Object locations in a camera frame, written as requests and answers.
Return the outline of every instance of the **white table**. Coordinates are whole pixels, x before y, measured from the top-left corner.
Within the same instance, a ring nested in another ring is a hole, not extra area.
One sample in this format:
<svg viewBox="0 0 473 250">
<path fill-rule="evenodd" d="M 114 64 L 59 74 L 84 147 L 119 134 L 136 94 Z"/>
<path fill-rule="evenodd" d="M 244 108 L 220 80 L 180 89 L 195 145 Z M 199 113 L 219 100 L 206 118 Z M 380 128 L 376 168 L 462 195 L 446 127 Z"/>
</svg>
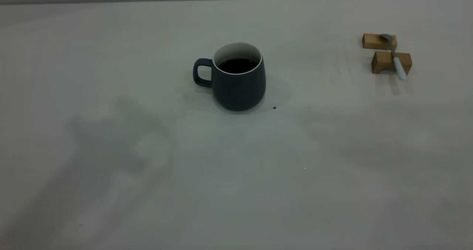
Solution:
<svg viewBox="0 0 473 250">
<path fill-rule="evenodd" d="M 0 6 L 1 246 L 471 249 L 472 9 Z M 397 35 L 407 81 L 371 74 L 363 33 Z M 265 57 L 266 96 L 246 114 L 191 77 L 232 41 Z"/>
</svg>

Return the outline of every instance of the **dark liquid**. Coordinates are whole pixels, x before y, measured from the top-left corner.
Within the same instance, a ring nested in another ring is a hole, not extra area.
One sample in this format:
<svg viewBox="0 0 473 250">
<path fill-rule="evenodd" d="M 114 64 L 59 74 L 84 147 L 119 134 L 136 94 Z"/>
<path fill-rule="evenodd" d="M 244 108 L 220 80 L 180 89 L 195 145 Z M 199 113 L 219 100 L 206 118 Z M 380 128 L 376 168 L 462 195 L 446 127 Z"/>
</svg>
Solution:
<svg viewBox="0 0 473 250">
<path fill-rule="evenodd" d="M 235 58 L 233 60 L 224 61 L 218 68 L 227 73 L 244 73 L 250 70 L 253 70 L 258 63 L 254 61 L 247 60 L 246 58 Z"/>
</svg>

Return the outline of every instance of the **mug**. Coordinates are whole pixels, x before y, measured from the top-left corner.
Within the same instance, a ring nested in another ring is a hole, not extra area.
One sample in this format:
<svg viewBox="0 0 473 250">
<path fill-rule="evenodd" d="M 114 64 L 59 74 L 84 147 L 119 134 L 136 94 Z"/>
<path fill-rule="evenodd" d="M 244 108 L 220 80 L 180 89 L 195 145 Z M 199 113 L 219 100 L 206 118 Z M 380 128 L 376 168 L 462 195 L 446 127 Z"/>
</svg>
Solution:
<svg viewBox="0 0 473 250">
<path fill-rule="evenodd" d="M 219 68 L 226 61 L 243 58 L 257 64 L 252 70 L 228 73 Z M 211 67 L 211 80 L 197 74 L 199 66 Z M 266 90 L 266 73 L 260 51 L 247 43 L 231 43 L 219 48 L 212 59 L 200 58 L 194 64 L 194 82 L 201 87 L 212 88 L 216 100 L 224 108 L 233 111 L 248 110 L 256 106 Z"/>
</svg>

